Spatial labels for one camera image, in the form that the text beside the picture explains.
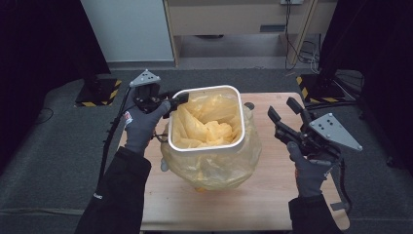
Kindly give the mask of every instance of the black sleeve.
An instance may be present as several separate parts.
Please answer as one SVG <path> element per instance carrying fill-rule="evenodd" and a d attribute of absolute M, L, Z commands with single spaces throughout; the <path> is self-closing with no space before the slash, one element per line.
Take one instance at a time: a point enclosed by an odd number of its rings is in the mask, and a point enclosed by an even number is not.
<path fill-rule="evenodd" d="M 79 220 L 75 234 L 138 233 L 146 179 L 151 170 L 143 152 L 120 147 Z"/>
<path fill-rule="evenodd" d="M 308 198 L 298 197 L 288 205 L 294 234 L 343 233 L 337 227 L 322 194 Z"/>

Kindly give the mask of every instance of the white container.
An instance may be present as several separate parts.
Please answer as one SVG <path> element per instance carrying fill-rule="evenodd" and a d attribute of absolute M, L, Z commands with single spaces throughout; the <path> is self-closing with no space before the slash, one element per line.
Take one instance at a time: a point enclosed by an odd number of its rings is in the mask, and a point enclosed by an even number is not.
<path fill-rule="evenodd" d="M 243 112 L 243 104 L 241 102 L 241 95 L 240 92 L 232 86 L 214 86 L 214 87 L 206 87 L 206 88 L 199 88 L 199 89 L 190 89 L 190 90 L 183 90 L 175 94 L 173 97 L 176 98 L 178 95 L 182 93 L 188 93 L 189 99 L 191 98 L 200 98 L 200 97 L 208 97 L 208 96 L 217 96 L 222 95 L 226 98 L 235 99 L 238 102 L 238 113 L 240 114 L 240 125 L 242 127 L 241 136 L 239 139 L 231 144 L 225 145 L 218 145 L 218 146 L 209 146 L 209 147 L 200 147 L 200 148 L 179 148 L 173 144 L 173 114 L 169 117 L 169 133 L 168 133 L 168 141 L 170 147 L 178 151 L 182 156 L 195 156 L 199 154 L 221 154 L 221 153 L 231 153 L 237 152 L 240 148 L 243 147 L 244 143 L 244 136 L 245 136 L 245 126 L 244 126 L 244 112 Z"/>

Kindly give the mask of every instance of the glove finger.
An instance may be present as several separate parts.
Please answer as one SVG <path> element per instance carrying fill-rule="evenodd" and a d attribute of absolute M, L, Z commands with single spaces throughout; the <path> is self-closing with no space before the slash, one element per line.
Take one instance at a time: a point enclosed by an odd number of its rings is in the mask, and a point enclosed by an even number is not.
<path fill-rule="evenodd" d="M 307 159 L 305 159 L 303 157 L 303 154 L 301 153 L 300 148 L 298 147 L 298 144 L 290 141 L 287 145 L 286 145 L 286 149 L 288 150 L 291 159 L 295 162 L 295 164 L 300 167 L 300 166 L 304 166 L 306 164 L 309 164 L 310 162 L 307 161 Z"/>

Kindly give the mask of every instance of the gray floor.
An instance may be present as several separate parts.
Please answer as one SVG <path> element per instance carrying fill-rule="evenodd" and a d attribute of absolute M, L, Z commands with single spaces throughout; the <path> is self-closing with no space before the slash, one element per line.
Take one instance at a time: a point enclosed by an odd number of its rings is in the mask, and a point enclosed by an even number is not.
<path fill-rule="evenodd" d="M 295 75 L 312 72 L 304 62 L 285 70 L 284 51 L 277 35 L 225 35 L 221 39 L 192 36 L 186 37 L 184 43 L 177 67 L 156 63 L 150 67 L 148 64 L 118 67 L 112 75 L 102 77 L 128 82 L 141 69 L 150 68 L 166 77 L 171 88 L 234 83 L 242 91 L 295 92 L 298 91 Z M 311 44 L 305 45 L 304 50 L 312 49 Z M 179 77 L 187 76 L 187 72 L 194 77 Z M 220 77 L 230 73 L 231 79 Z M 240 77 L 256 75 L 249 77 L 256 80 L 256 84 L 237 79 L 237 74 Z M 2 211 L 48 208 L 77 213 L 85 208 L 94 192 L 105 131 L 117 114 L 125 88 L 122 86 L 120 97 L 115 98 L 112 106 L 75 108 L 73 100 L 82 85 L 82 81 L 71 82 L 48 94 L 45 106 L 50 107 L 54 115 L 44 124 L 33 126 L 14 161 L 0 177 Z M 386 166 L 388 154 L 369 125 L 357 118 L 359 109 L 346 106 L 320 113 L 330 111 L 364 146 L 361 153 L 343 151 L 347 155 L 346 187 L 354 202 L 349 214 L 351 227 L 345 233 L 413 233 L 412 176 L 405 170 Z M 43 110 L 39 121 L 47 120 L 51 114 L 50 110 Z M 115 140 L 120 134 L 118 129 Z M 0 213 L 0 234 L 72 233 L 78 219 L 78 215 L 28 213 L 27 210 L 23 214 Z"/>

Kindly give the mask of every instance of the equipment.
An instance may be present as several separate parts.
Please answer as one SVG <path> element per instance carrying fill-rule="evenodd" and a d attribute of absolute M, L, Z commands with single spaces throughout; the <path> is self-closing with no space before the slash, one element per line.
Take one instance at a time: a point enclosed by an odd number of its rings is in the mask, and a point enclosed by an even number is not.
<path fill-rule="evenodd" d="M 159 76 L 154 75 L 152 72 L 148 71 L 148 69 L 143 71 L 133 81 L 130 82 L 130 86 L 128 87 L 127 93 L 125 94 L 124 99 L 122 100 L 119 113 L 114 119 L 114 121 L 111 122 L 112 127 L 108 131 L 107 139 L 104 141 L 103 156 L 102 156 L 102 161 L 100 164 L 100 173 L 99 173 L 99 179 L 97 183 L 99 183 L 103 177 L 104 170 L 106 167 L 106 160 L 107 160 L 107 155 L 109 152 L 110 142 L 112 141 L 113 135 L 115 134 L 115 131 L 119 126 L 123 113 L 126 111 L 125 103 L 127 102 L 129 93 L 132 89 L 134 92 L 133 94 L 134 104 L 136 104 L 136 106 L 142 112 L 146 114 L 149 114 L 152 111 L 156 110 L 158 106 L 161 105 L 162 101 L 168 101 L 170 103 L 170 110 L 166 115 L 163 116 L 164 119 L 167 119 L 169 117 L 169 114 L 172 111 L 176 110 L 179 104 L 182 104 L 188 101 L 188 97 L 189 97 L 188 93 L 182 93 L 181 95 L 175 98 L 170 98 L 173 96 L 173 93 L 170 93 L 170 92 L 166 92 L 164 94 L 159 95 L 159 90 L 161 88 L 161 86 L 159 85 L 160 82 L 161 82 L 161 78 Z M 156 133 L 154 134 L 154 137 L 156 137 L 157 139 L 160 139 L 159 136 L 156 135 Z"/>
<path fill-rule="evenodd" d="M 294 141 L 299 146 L 303 155 L 314 164 L 326 166 L 340 166 L 340 189 L 349 206 L 345 207 L 350 212 L 351 201 L 344 187 L 344 158 L 341 155 L 339 145 L 347 146 L 356 151 L 361 151 L 362 146 L 347 132 L 340 122 L 331 114 L 316 118 L 315 113 L 302 108 L 294 98 L 290 97 L 286 104 L 300 114 L 303 125 L 300 132 L 296 132 L 281 121 L 280 115 L 270 106 L 268 116 L 276 125 L 275 138 L 282 143 L 288 144 Z"/>

